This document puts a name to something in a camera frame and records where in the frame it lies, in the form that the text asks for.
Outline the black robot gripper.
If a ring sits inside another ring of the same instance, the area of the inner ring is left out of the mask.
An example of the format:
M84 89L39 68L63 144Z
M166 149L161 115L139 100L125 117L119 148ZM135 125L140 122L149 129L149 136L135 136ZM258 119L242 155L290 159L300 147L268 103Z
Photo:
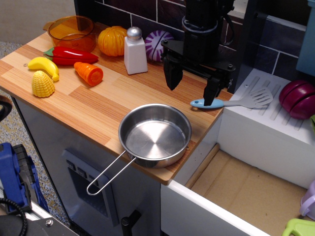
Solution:
M183 41L164 40L162 60L167 86L174 90L187 71L207 79L204 105L210 106L225 87L225 81L236 66L219 52L218 45L209 37L187 34Z

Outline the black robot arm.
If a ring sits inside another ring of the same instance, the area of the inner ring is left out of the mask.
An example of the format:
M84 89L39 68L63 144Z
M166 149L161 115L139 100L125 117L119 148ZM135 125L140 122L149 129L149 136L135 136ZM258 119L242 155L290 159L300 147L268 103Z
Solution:
M228 13L234 9L232 0L187 0L182 18L184 39L163 40L164 75L167 86L174 90L187 71L207 80L203 105L209 107L221 90L229 86L235 66L219 52L222 26L233 23Z

